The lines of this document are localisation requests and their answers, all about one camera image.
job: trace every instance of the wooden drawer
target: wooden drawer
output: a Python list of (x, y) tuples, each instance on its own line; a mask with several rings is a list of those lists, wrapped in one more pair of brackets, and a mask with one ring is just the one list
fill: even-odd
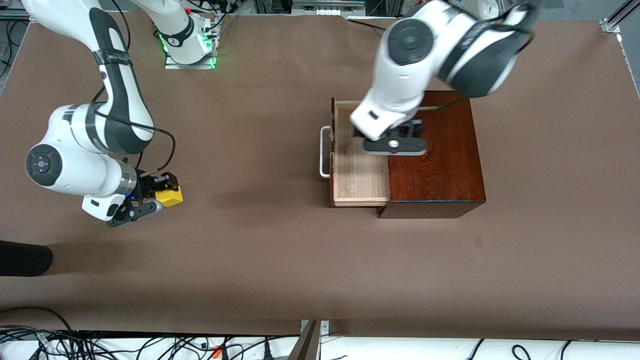
[[(426, 92), (422, 106), (441, 106), (456, 92)], [(381, 218), (457, 218), (486, 200), (469, 100), (419, 111), (422, 156), (374, 156), (353, 137), (358, 101), (332, 99), (330, 197), (334, 206), (372, 206)]]

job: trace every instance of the drawer handle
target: drawer handle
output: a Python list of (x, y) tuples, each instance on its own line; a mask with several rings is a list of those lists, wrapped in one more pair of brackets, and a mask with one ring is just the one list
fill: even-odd
[(323, 154), (324, 136), (323, 135), (325, 130), (331, 130), (331, 126), (327, 125), (320, 128), (320, 176), (322, 176), (325, 179), (328, 179), (331, 175), (325, 174), (324, 172), (324, 154)]

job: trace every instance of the open drawer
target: open drawer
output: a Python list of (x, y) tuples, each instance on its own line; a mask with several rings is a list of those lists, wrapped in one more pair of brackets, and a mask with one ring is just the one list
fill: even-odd
[[(426, 92), (422, 106), (458, 98), (452, 91)], [(377, 207), (381, 218), (457, 218), (486, 200), (471, 104), (418, 111), (428, 150), (421, 156), (366, 154), (349, 121), (358, 101), (332, 98), (329, 174), (334, 206)], [(323, 173), (321, 149), (320, 172)]]

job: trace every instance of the white surface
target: white surface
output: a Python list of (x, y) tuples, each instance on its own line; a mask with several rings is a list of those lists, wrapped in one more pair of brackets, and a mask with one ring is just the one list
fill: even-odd
[[(264, 338), (234, 338), (228, 344), (242, 344), (250, 346)], [(148, 339), (109, 339), (100, 340), (99, 345), (109, 350), (136, 350)], [(209, 338), (209, 347), (219, 345), (222, 338)], [(282, 338), (271, 340), (271, 353), (274, 358), (288, 356), (297, 338)], [(159, 343), (143, 350), (141, 360), (156, 360), (170, 348), (175, 339), (166, 338)], [(421, 338), (332, 338), (322, 339), (321, 360), (333, 360), (342, 356), (346, 360), (371, 359), (421, 359), (421, 360), (466, 360), (478, 339), (421, 339)], [(204, 338), (192, 341), (199, 345)], [(527, 349), (533, 360), (558, 360), (560, 349), (565, 341), (555, 340), (485, 340), (479, 347), (474, 360), (515, 360), (511, 354), (511, 347), (519, 344)], [(25, 360), (36, 350), (36, 341), (10, 341), (0, 344), (0, 357), (3, 360)], [(239, 352), (239, 347), (228, 350), (229, 357)], [(118, 353), (114, 356), (118, 360), (135, 360), (137, 352)], [(246, 360), (262, 360), (264, 346), (259, 345), (245, 354)], [(574, 341), (566, 349), (564, 360), (608, 360), (608, 359), (639, 359), (640, 343), (629, 342), (599, 342)], [(51, 360), (62, 360), (64, 357), (50, 356)], [(188, 350), (181, 350), (175, 360), (196, 360), (196, 354)]]

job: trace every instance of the wooden cabinet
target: wooden cabinet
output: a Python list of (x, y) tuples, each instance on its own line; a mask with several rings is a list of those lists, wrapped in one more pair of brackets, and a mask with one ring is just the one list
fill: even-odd
[[(458, 98), (428, 91), (422, 106)], [(332, 99), (331, 200), (334, 206), (374, 206), (380, 218), (458, 218), (486, 201), (471, 104), (419, 111), (427, 152), (373, 156), (353, 136), (349, 115), (357, 101)]]

